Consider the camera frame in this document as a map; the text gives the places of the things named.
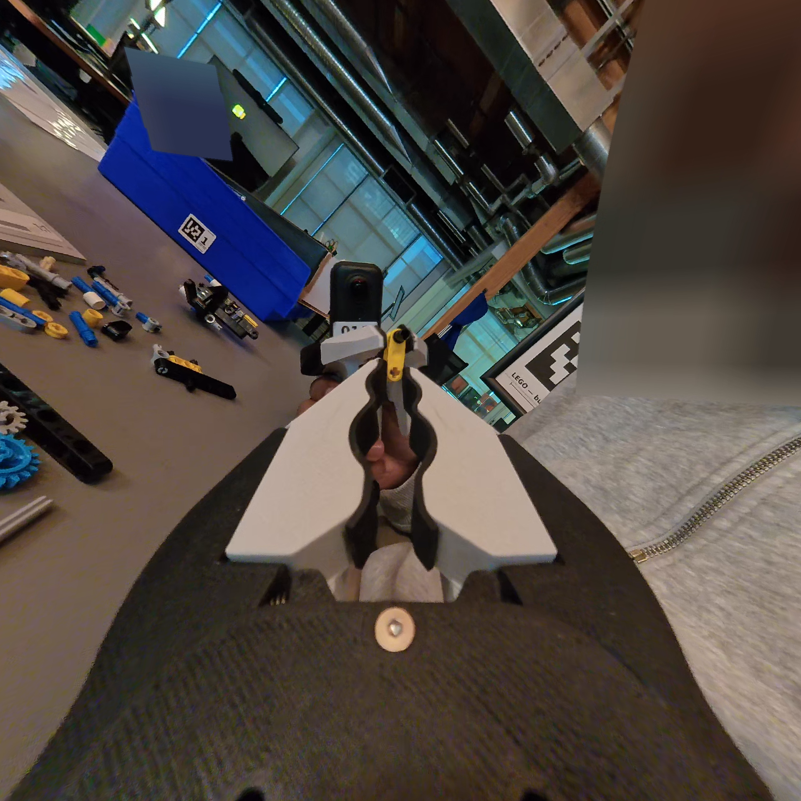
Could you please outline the person's right hand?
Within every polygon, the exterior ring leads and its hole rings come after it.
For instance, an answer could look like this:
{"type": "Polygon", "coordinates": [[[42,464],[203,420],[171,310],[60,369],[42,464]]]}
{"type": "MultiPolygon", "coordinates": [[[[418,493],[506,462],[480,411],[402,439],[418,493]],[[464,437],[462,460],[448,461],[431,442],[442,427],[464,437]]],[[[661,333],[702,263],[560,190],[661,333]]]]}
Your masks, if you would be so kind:
{"type": "MultiPolygon", "coordinates": [[[[299,416],[339,386],[333,375],[317,376],[308,389],[308,398],[300,403],[299,416]]],[[[419,460],[400,429],[395,406],[385,402],[380,412],[380,434],[366,454],[372,476],[381,491],[402,486],[416,471],[419,460]]]]}

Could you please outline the rectangular metal air duct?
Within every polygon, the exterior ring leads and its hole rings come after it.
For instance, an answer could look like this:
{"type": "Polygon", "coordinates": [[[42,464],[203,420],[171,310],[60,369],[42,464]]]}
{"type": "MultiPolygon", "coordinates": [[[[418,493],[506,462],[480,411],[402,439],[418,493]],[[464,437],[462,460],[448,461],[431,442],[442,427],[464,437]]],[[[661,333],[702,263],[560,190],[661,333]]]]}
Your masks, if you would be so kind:
{"type": "Polygon", "coordinates": [[[572,146],[622,91],[591,59],[615,27],[611,18],[579,45],[546,1],[448,1],[467,32],[550,147],[572,146]]]}

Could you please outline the person's right forearm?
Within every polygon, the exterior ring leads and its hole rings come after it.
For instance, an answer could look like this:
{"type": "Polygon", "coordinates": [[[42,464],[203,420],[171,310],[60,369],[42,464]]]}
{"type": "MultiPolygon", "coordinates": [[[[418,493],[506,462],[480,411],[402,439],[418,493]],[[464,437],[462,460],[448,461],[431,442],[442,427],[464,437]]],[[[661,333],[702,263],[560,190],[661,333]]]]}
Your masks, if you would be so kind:
{"type": "Polygon", "coordinates": [[[379,495],[380,515],[396,532],[408,535],[412,530],[416,471],[401,485],[382,489],[379,495]]]}

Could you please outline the framed marker sign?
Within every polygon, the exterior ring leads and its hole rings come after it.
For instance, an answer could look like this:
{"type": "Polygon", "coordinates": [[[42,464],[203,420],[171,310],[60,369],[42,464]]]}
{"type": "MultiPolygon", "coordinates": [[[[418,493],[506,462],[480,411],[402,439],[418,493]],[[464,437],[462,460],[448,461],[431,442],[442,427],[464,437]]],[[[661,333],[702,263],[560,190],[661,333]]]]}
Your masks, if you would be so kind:
{"type": "Polygon", "coordinates": [[[516,417],[522,417],[577,369],[583,294],[557,307],[482,376],[484,384],[516,417]]]}

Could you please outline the pile of small lego parts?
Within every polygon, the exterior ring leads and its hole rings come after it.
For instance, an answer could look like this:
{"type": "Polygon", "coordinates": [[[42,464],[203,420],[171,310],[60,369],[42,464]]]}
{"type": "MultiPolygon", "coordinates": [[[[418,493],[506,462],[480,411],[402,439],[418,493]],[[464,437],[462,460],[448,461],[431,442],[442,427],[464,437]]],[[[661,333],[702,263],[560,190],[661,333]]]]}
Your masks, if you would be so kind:
{"type": "Polygon", "coordinates": [[[54,255],[2,250],[2,326],[55,340],[75,338],[89,348],[103,336],[125,340],[134,327],[160,333],[160,322],[137,310],[104,270],[90,267],[79,275],[77,266],[60,264],[54,255]]]}

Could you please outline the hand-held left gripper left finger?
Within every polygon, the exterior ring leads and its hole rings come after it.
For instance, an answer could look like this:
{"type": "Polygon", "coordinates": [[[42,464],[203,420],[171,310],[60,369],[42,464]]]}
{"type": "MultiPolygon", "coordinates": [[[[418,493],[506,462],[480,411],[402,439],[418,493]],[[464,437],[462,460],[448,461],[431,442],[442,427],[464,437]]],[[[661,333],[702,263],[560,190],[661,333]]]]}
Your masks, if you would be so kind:
{"type": "Polygon", "coordinates": [[[230,562],[316,570],[336,600],[358,599],[356,535],[369,518],[383,360],[369,360],[279,431],[280,444],[225,549],[230,562]]]}

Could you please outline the blue lego gear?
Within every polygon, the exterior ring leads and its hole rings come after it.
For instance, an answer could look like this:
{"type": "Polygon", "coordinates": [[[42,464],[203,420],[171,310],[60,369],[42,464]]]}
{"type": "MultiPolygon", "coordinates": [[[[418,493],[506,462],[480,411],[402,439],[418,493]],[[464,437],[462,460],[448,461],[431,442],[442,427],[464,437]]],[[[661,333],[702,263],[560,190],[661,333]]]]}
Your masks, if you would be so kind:
{"type": "Polygon", "coordinates": [[[40,457],[24,439],[1,435],[1,491],[11,491],[39,470],[40,457]]]}

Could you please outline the round metal duct pipe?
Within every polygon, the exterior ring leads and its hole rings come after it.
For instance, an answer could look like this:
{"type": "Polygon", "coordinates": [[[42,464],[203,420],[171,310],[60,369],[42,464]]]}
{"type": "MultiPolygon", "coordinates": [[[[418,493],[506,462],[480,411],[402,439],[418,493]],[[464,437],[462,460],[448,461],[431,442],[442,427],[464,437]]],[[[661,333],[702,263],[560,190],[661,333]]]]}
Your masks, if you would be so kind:
{"type": "MultiPolygon", "coordinates": [[[[580,163],[597,180],[604,176],[611,138],[610,129],[600,118],[573,145],[580,163]]],[[[584,288],[594,227],[594,214],[569,224],[521,268],[510,283],[524,303],[552,307],[565,303],[584,288]]]]}

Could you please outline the grey metal rod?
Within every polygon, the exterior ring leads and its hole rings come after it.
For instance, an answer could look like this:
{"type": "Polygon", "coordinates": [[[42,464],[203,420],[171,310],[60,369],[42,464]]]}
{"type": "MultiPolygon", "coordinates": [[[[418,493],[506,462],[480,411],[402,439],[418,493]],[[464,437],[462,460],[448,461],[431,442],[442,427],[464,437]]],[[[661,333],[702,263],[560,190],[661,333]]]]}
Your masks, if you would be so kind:
{"type": "Polygon", "coordinates": [[[1,519],[1,544],[16,536],[22,529],[45,515],[53,506],[47,496],[40,496],[1,519]]]}

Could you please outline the grey yellow black lego piece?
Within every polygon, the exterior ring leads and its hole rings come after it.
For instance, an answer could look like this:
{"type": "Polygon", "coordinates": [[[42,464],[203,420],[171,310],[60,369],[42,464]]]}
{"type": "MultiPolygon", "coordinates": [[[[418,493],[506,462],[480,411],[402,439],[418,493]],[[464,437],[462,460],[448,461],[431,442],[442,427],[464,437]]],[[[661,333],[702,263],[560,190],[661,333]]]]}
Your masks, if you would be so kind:
{"type": "Polygon", "coordinates": [[[196,362],[180,358],[160,345],[153,345],[151,364],[157,375],[179,383],[190,393],[200,391],[229,401],[237,397],[233,386],[204,374],[196,362]]]}

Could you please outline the black and white lego assembly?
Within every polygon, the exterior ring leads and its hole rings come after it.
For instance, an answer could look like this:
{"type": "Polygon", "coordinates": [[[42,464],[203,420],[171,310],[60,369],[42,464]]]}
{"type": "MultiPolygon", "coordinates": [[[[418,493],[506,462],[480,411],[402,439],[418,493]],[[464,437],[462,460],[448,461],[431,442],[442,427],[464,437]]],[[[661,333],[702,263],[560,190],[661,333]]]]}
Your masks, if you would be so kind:
{"type": "Polygon", "coordinates": [[[259,338],[258,326],[229,290],[210,275],[204,282],[187,279],[179,288],[199,322],[218,332],[228,332],[239,340],[259,338]]]}

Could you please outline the wooden ceiling beam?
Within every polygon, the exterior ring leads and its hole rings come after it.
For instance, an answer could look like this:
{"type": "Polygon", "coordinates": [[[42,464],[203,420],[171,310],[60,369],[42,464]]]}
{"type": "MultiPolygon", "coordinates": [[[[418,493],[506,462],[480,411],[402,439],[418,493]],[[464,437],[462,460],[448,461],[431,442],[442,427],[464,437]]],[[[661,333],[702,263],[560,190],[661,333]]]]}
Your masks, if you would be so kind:
{"type": "Polygon", "coordinates": [[[486,300],[494,297],[524,266],[530,262],[542,247],[567,226],[585,206],[600,194],[601,184],[593,173],[583,175],[534,226],[532,226],[475,285],[461,296],[427,331],[422,335],[427,339],[438,335],[481,295],[486,300]]]}

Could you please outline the lego instruction booklet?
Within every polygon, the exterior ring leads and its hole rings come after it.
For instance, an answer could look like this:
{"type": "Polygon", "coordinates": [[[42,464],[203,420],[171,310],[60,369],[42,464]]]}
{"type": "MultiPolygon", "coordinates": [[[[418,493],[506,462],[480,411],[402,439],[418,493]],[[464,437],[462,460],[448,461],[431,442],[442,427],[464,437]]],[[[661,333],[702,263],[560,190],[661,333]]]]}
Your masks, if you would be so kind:
{"type": "Polygon", "coordinates": [[[68,264],[86,264],[86,257],[74,245],[3,184],[1,249],[23,255],[52,255],[68,264]]]}

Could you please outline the long black lego beam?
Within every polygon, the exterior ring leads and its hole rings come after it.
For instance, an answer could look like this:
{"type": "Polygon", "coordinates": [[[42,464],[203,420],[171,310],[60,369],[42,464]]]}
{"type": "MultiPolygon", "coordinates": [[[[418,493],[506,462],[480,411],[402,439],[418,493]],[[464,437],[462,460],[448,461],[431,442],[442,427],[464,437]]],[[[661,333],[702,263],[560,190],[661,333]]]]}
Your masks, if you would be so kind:
{"type": "Polygon", "coordinates": [[[94,485],[113,471],[108,456],[5,365],[1,365],[1,400],[27,418],[23,434],[82,483],[94,485]]]}

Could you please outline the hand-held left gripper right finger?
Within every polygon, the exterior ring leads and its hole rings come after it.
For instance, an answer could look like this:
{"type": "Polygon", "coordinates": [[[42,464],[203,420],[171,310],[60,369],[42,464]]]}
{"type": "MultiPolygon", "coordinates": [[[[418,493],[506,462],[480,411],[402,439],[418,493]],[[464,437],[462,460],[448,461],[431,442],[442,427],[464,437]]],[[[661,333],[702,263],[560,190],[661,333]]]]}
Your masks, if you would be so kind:
{"type": "Polygon", "coordinates": [[[552,563],[557,547],[500,436],[418,368],[405,370],[404,404],[420,462],[413,549],[446,601],[472,573],[552,563]]]}

